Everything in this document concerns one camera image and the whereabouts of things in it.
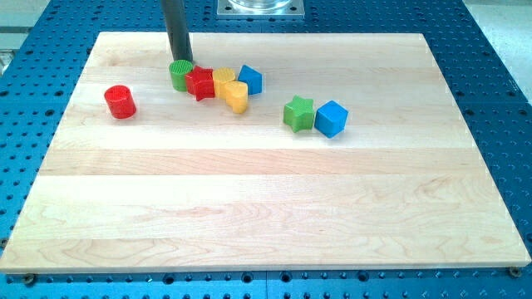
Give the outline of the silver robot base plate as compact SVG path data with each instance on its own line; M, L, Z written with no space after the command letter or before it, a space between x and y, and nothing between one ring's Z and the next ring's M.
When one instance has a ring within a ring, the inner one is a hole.
M216 15L222 19L244 17L304 17L304 0L218 0Z

